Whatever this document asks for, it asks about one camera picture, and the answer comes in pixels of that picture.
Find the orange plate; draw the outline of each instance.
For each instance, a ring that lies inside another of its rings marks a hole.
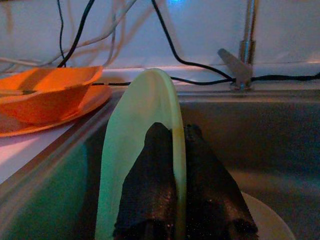
[[[50,122],[47,124],[28,124],[19,122],[13,117],[8,117],[0,113],[0,138],[10,137],[22,134],[34,133],[46,129],[50,129],[74,119],[77,119],[101,106],[111,96],[111,88],[107,85],[93,85],[90,86],[79,104],[78,111],[64,117],[57,122]]]

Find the sink basin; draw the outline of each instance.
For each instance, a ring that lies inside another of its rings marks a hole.
[[[316,92],[182,93],[239,188],[271,207],[296,239],[320,239],[320,98]]]
[[[0,239],[92,239],[105,130],[123,90],[0,184]],[[320,94],[316,90],[178,92],[240,189],[297,240],[320,239]]]

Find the light green plate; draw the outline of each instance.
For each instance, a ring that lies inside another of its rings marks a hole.
[[[150,69],[130,84],[107,125],[96,240],[113,239],[122,184],[143,149],[147,130],[155,122],[172,130],[173,170],[178,192],[175,239],[185,239],[186,151],[180,106],[171,78],[162,70]]]

